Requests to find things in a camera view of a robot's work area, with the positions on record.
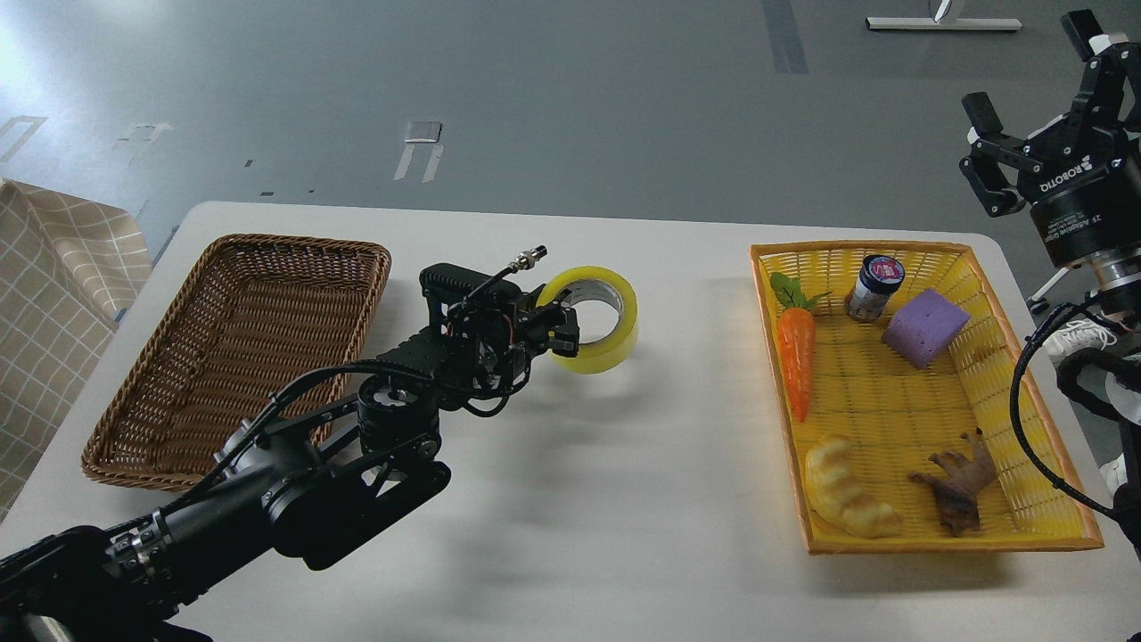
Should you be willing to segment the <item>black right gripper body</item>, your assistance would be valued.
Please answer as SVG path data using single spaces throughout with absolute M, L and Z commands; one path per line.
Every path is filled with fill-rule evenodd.
M 1020 172 L 1015 190 L 1030 205 L 1047 258 L 1073 267 L 1102 251 L 1138 244 L 1138 137 L 1097 135 L 1089 147 L 1063 144 L 1039 172 Z

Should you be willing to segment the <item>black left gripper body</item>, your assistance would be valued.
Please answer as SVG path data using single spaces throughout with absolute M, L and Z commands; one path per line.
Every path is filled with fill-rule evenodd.
M 549 304 L 531 309 L 477 306 L 477 392 L 518 393 L 531 379 L 531 361 L 547 352 Z

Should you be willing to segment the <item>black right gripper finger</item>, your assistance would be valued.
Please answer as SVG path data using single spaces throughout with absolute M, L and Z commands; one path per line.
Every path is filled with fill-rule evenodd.
M 958 161 L 958 171 L 973 190 L 984 211 L 990 217 L 1014 214 L 1023 208 L 1022 192 L 1003 174 L 1003 166 L 1014 169 L 1020 174 L 1042 174 L 1045 162 L 1034 159 L 1027 152 L 1028 143 L 1014 136 L 1004 135 L 1001 119 L 993 101 L 985 91 L 968 94 L 961 101 L 970 129 L 966 157 Z
M 1140 52 L 1136 41 L 1101 29 L 1089 9 L 1065 13 L 1061 29 L 1079 55 L 1084 70 L 1069 117 L 1081 125 L 1140 129 Z

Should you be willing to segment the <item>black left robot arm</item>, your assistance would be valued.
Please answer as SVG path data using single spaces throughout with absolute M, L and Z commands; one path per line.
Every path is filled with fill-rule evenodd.
M 492 276 L 424 268 L 423 330 L 371 360 L 294 377 L 183 496 L 5 556 L 5 641 L 204 641 L 173 617 L 257 556 L 321 572 L 423 506 L 451 481 L 442 412 L 493 417 L 539 355 L 578 353 L 568 293 L 510 281 L 545 255 L 521 251 Z

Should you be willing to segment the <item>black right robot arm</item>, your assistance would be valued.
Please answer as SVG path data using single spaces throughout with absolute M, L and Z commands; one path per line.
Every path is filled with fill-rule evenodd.
M 1138 338 L 1140 309 L 1140 166 L 1138 44 L 1101 29 L 1091 11 L 1061 18 L 1084 72 L 1071 107 L 1035 133 L 1004 133 L 989 97 L 963 97 L 970 120 L 966 157 L 958 161 L 987 216 L 1030 209 L 1031 224 L 1060 274 L 1087 267 L 1097 290 L 1081 303 L 1058 304 L 1023 342 L 1015 360 L 1009 411 L 1015 441 L 1058 490 L 1140 541 L 1138 506 L 1138 353 L 1116 353 L 1112 341 Z M 1039 460 L 1022 426 L 1022 377 L 1031 355 L 1047 350 L 1065 397 L 1118 426 L 1123 454 L 1110 478 L 1112 504 L 1101 505 Z

